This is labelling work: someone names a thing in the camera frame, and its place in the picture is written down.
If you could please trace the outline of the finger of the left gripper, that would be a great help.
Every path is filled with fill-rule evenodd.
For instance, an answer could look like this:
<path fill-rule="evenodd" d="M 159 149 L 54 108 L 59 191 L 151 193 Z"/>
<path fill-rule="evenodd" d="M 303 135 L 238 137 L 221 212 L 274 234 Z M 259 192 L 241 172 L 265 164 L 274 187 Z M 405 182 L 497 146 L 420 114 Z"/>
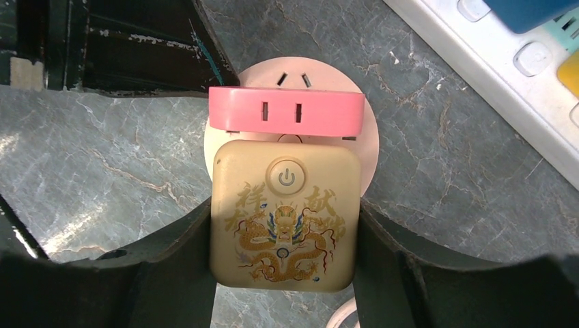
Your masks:
<path fill-rule="evenodd" d="M 1 2 L 1 84 L 82 88 L 82 2 Z"/>
<path fill-rule="evenodd" d="M 85 90 L 203 96 L 240 84 L 201 1 L 91 1 L 88 23 Z"/>

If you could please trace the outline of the pink folding extension socket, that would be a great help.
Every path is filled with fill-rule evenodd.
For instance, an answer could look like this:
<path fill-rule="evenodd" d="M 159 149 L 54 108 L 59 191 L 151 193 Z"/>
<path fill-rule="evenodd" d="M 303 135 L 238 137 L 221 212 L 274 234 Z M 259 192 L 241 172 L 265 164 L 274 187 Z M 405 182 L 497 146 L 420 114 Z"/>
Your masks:
<path fill-rule="evenodd" d="M 365 96 L 356 92 L 210 87 L 210 126 L 224 131 L 323 137 L 361 133 Z"/>

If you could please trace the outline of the round pink socket base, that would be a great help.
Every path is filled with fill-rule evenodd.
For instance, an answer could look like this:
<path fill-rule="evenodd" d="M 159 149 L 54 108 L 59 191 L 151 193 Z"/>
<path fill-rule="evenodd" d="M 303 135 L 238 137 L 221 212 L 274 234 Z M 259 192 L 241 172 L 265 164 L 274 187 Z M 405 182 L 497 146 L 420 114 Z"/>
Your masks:
<path fill-rule="evenodd" d="M 247 68 L 240 73 L 239 77 L 241 82 L 239 87 L 362 93 L 360 87 L 342 71 L 322 61 L 306 57 L 268 59 Z M 353 137 L 224 131 L 211 127 L 208 118 L 203 141 L 203 151 L 208 172 L 213 171 L 213 160 L 217 150 L 227 142 L 237 139 L 332 145 L 348 148 L 359 158 L 362 165 L 362 193 L 368 189 L 378 163 L 378 126 L 367 99 L 365 99 L 361 133 Z"/>

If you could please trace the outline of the beige dragon print plug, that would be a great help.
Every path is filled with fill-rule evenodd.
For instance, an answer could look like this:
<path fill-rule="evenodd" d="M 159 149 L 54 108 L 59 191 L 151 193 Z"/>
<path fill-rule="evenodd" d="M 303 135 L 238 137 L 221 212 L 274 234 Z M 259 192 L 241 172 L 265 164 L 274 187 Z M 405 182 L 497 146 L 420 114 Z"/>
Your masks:
<path fill-rule="evenodd" d="M 211 272 L 233 288 L 343 290 L 360 202 L 361 164 L 347 148 L 225 143 L 212 172 Z"/>

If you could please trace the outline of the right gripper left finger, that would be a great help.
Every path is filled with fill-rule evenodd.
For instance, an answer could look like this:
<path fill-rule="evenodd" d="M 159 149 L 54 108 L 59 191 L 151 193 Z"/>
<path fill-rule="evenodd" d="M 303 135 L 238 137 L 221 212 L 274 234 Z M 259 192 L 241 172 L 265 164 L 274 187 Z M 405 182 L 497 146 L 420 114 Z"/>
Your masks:
<path fill-rule="evenodd" d="M 210 202 L 94 260 L 58 263 L 1 202 L 2 327 L 208 327 Z"/>

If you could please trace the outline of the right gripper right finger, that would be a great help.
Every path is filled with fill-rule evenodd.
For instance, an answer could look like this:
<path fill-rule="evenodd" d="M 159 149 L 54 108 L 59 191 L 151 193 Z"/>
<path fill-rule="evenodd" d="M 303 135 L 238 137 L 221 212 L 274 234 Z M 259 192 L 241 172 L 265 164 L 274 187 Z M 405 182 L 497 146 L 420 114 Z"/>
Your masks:
<path fill-rule="evenodd" d="M 363 327 L 577 327 L 578 256 L 462 254 L 361 202 L 353 281 Z"/>

